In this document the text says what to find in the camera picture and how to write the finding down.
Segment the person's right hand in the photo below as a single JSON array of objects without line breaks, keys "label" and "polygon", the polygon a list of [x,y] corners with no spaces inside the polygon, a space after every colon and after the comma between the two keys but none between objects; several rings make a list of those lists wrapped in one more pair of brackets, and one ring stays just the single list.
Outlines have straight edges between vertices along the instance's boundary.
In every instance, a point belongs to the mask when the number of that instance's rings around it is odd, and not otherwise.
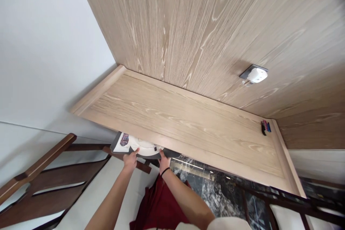
[{"label": "person's right hand", "polygon": [[159,153],[161,154],[161,159],[158,159],[158,162],[159,162],[159,174],[162,175],[162,172],[165,169],[170,168],[171,158],[167,158],[161,149],[159,149]]}]

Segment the white wall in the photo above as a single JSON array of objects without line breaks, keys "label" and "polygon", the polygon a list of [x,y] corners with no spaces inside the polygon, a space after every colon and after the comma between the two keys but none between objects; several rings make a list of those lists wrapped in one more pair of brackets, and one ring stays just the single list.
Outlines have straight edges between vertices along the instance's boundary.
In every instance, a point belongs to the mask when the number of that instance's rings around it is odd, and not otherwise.
[{"label": "white wall", "polygon": [[301,177],[345,184],[345,150],[289,150]]},{"label": "white wall", "polygon": [[0,186],[73,132],[115,132],[69,108],[115,67],[87,0],[0,0]]}]

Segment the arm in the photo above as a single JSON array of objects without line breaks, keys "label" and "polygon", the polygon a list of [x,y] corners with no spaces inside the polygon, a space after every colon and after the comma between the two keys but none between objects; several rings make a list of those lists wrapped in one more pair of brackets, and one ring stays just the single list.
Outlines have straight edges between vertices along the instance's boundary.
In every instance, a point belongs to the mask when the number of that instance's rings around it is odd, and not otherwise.
[{"label": "arm", "polygon": [[[162,174],[166,168],[170,167],[170,158],[166,158],[161,149],[159,153],[162,157],[159,160],[159,172]],[[215,219],[215,216],[202,198],[180,181],[170,169],[163,174],[162,178],[189,222],[201,230],[206,230],[208,225]]]},{"label": "arm", "polygon": [[123,198],[125,196],[130,178],[137,165],[136,154],[139,148],[130,155],[123,156],[124,167],[117,177],[101,205],[98,207],[85,230],[113,230],[119,216]]}]

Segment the white plate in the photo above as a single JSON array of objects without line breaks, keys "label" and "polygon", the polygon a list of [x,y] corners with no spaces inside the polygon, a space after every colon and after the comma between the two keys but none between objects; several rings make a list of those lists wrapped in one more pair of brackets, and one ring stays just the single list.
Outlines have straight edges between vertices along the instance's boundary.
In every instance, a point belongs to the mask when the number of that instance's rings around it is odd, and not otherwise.
[{"label": "white plate", "polygon": [[138,154],[142,156],[153,156],[159,153],[159,149],[162,149],[162,150],[164,149],[164,147],[157,145],[157,151],[155,151],[154,144],[141,140],[139,138],[133,137],[131,135],[129,136],[128,144],[131,146],[133,150],[136,150],[139,147],[140,150]]}]

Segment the marble floor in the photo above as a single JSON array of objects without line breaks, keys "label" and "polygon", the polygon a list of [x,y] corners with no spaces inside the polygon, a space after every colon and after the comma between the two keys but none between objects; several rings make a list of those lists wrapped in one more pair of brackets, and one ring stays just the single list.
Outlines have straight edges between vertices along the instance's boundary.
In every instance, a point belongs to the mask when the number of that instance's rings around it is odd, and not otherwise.
[{"label": "marble floor", "polygon": [[[182,180],[188,181],[191,188],[208,204],[216,217],[245,217],[242,191],[234,183],[253,189],[265,189],[258,183],[225,174],[206,164],[185,156],[171,160],[172,171]],[[250,226],[253,230],[271,230],[262,200],[245,193]]]}]

